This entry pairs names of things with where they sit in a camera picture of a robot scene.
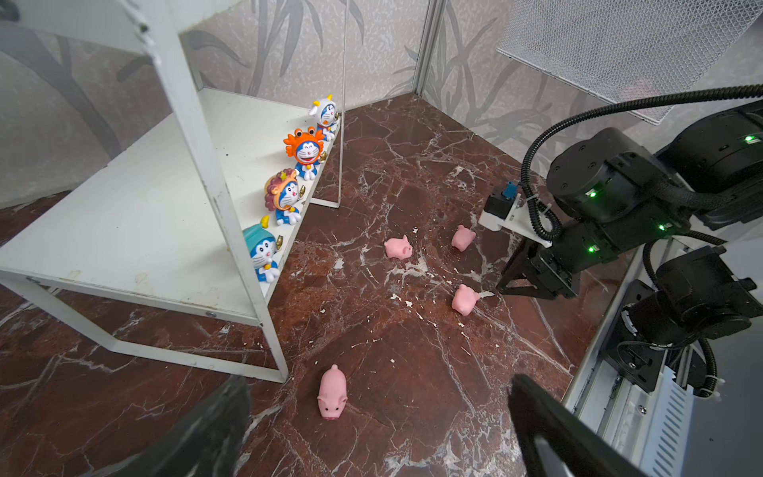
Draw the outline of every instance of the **pink pig toy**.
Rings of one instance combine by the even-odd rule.
[[[459,229],[453,234],[453,239],[450,241],[450,244],[463,252],[472,244],[472,240],[474,240],[475,237],[477,237],[476,232],[472,232],[463,225],[459,225]]]
[[[460,314],[466,316],[472,312],[478,299],[479,293],[466,285],[461,285],[459,286],[459,289],[456,290],[456,296],[453,297],[453,303],[450,306]]]
[[[344,410],[345,403],[347,403],[347,380],[344,373],[333,364],[320,379],[318,392],[320,415],[329,421],[338,419]]]
[[[388,257],[396,259],[410,258],[410,255],[414,252],[414,248],[410,246],[406,236],[403,236],[401,239],[387,240],[384,242],[384,248]]]

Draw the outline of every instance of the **doraemon figurine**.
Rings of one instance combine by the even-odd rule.
[[[284,139],[286,154],[297,160],[295,168],[302,179],[311,181],[317,176],[320,167],[318,157],[324,151],[323,139],[323,131],[316,131],[312,126],[307,131],[295,129],[294,134]]]
[[[332,96],[313,101],[313,107],[310,109],[310,116],[315,119],[318,129],[324,132],[327,142],[336,139],[336,130],[339,127],[339,114],[336,111],[336,103],[331,100]]]
[[[277,248],[275,237],[262,228],[261,224],[257,224],[247,228],[243,232],[243,238],[249,248],[249,256],[252,257],[257,278],[260,282],[272,283],[277,276],[281,275],[278,263],[273,259]]]
[[[297,171],[294,169],[283,169],[265,184],[265,206],[269,211],[275,211],[275,222],[278,225],[294,225],[302,220],[295,205],[304,194],[303,191],[304,189],[299,189]]]

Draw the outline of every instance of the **small pink pig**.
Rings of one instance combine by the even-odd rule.
[[[414,248],[408,243],[408,237],[405,235],[401,239],[389,239],[384,242],[384,248],[387,252],[387,256],[396,259],[410,258],[410,255],[414,252]]]
[[[466,316],[472,312],[478,299],[479,293],[466,285],[461,285],[459,286],[459,289],[456,290],[456,296],[453,297],[453,303],[450,306],[460,314]]]
[[[331,365],[331,369],[324,373],[320,379],[320,391],[318,392],[318,406],[320,415],[329,421],[338,419],[347,402],[347,380],[344,373]]]
[[[453,234],[453,239],[450,241],[450,244],[463,252],[472,244],[472,240],[474,240],[475,237],[477,237],[476,232],[472,232],[463,225],[459,225],[459,229]]]

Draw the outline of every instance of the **brown marble surface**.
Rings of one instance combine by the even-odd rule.
[[[291,379],[251,381],[237,475],[522,475],[511,376],[561,398],[626,261],[584,273],[575,300],[494,296],[519,240],[477,216],[519,164],[413,95],[350,111],[346,136],[342,208],[310,209],[269,306]],[[336,196],[336,153],[317,196]],[[0,243],[62,197],[0,211]],[[464,253],[458,224],[477,231]],[[403,234],[413,256],[387,259]],[[484,295],[468,317],[461,283]],[[124,340],[273,366],[258,328],[58,296]],[[226,379],[103,350],[2,287],[0,320],[0,475],[108,475]],[[349,401],[325,421],[333,363]]]

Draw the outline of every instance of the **white mesh basket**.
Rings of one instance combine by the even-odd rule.
[[[515,0],[498,51],[622,102],[689,90],[761,11],[763,0]],[[668,111],[634,114],[659,124]]]

